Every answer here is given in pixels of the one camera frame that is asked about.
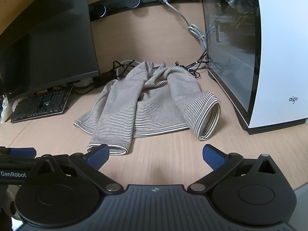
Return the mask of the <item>striped grey white garment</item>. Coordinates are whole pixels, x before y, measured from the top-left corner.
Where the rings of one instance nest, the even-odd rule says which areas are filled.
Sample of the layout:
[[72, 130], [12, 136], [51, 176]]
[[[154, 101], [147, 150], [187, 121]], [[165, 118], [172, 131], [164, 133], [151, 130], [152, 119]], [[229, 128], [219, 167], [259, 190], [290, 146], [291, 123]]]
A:
[[92, 136], [88, 151], [106, 144], [111, 155], [125, 155], [134, 138], [190, 129], [208, 140], [220, 114], [219, 99], [202, 91], [186, 69], [144, 61], [125, 78], [108, 82], [74, 126]]

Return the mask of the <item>black mechanical keyboard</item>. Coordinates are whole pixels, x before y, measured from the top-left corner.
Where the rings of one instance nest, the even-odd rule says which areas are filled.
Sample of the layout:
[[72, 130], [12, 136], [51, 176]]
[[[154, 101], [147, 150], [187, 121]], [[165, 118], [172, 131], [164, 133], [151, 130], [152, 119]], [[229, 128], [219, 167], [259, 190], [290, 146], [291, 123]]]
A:
[[22, 99], [11, 114], [11, 123], [63, 114], [72, 89], [67, 86]]

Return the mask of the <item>black power adapter brick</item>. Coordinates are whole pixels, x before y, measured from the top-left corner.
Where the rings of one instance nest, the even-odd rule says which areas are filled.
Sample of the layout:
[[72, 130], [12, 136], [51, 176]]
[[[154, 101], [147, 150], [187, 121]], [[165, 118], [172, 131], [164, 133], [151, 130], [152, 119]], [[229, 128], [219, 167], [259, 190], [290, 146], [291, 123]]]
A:
[[117, 79], [116, 71], [111, 70], [106, 73], [102, 73], [97, 77], [93, 77], [93, 83], [95, 88], [103, 87], [105, 86], [108, 82]]

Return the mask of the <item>black computer monitor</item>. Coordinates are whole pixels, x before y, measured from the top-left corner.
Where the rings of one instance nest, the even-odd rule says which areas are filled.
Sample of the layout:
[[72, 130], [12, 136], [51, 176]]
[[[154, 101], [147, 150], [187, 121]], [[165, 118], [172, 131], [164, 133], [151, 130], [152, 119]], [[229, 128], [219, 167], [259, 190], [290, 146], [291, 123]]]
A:
[[35, 0], [1, 34], [10, 101], [98, 74], [88, 0]]

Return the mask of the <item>white glass computer case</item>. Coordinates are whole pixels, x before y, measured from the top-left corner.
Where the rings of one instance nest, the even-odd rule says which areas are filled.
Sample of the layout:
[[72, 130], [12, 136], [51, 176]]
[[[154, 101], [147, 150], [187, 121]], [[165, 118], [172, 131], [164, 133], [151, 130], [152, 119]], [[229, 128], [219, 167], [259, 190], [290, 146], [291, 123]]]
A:
[[208, 74], [249, 134], [307, 121], [307, 0], [202, 0]]

